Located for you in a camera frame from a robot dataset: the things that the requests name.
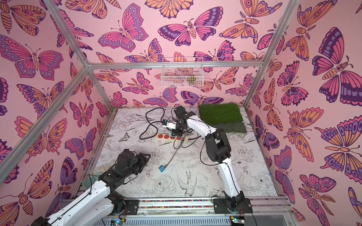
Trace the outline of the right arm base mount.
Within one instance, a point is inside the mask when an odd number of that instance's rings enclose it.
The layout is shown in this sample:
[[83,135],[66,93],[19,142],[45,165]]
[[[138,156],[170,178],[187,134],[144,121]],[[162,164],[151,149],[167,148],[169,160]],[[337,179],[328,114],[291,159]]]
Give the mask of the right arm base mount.
[[212,199],[215,214],[253,213],[249,199],[229,200],[226,198]]

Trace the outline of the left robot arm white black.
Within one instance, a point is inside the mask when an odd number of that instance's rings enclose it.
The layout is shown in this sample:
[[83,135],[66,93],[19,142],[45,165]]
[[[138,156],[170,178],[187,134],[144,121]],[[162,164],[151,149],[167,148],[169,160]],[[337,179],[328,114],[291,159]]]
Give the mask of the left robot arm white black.
[[150,154],[125,149],[87,191],[58,212],[46,218],[39,217],[31,225],[91,226],[110,214],[123,214],[126,204],[124,196],[117,192],[117,188],[125,185],[129,176],[138,176],[150,158]]

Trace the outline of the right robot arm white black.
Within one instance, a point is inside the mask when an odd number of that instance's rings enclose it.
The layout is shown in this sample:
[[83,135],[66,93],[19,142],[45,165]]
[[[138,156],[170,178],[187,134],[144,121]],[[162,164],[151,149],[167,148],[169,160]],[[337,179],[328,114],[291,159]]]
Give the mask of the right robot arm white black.
[[209,159],[217,166],[224,185],[226,204],[231,212],[240,212],[245,203],[245,196],[237,183],[232,169],[231,145],[223,129],[217,129],[194,112],[187,112],[183,106],[173,110],[176,119],[170,122],[162,120],[162,126],[171,130],[173,136],[182,136],[188,129],[192,129],[204,138],[203,147]]

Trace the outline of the blue mp3 player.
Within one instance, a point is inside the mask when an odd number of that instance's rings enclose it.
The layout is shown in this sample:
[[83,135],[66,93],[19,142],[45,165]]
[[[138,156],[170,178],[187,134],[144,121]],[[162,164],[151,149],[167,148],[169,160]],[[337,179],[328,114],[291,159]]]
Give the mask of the blue mp3 player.
[[164,166],[164,165],[161,165],[161,166],[159,167],[159,170],[160,170],[161,172],[163,172],[165,169],[166,169],[166,166]]

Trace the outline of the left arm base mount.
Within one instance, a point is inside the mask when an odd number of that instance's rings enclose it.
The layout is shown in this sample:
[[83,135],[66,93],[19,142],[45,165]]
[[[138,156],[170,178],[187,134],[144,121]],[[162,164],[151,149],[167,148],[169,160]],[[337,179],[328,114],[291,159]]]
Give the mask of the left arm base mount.
[[112,204],[114,206],[111,209],[111,215],[135,216],[137,215],[140,201],[135,199],[120,199],[112,202]]

